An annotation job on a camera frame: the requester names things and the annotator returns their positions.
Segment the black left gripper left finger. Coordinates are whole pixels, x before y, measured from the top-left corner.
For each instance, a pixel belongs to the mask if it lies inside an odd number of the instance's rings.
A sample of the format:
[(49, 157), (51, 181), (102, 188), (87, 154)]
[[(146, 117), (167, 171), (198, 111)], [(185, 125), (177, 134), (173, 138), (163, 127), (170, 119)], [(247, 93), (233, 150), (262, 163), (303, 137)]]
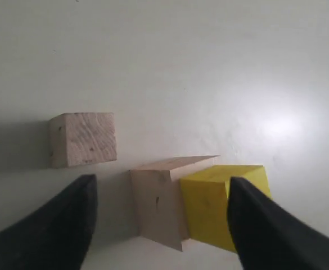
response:
[(0, 269), (81, 269), (97, 222), (97, 177), (81, 175), (0, 231)]

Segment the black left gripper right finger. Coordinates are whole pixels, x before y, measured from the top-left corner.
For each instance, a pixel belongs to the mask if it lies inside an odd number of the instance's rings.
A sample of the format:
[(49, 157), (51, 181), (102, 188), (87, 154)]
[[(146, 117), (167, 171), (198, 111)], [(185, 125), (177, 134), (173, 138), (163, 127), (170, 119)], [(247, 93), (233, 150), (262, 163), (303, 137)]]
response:
[(228, 228), (243, 269), (329, 269), (329, 237), (231, 177)]

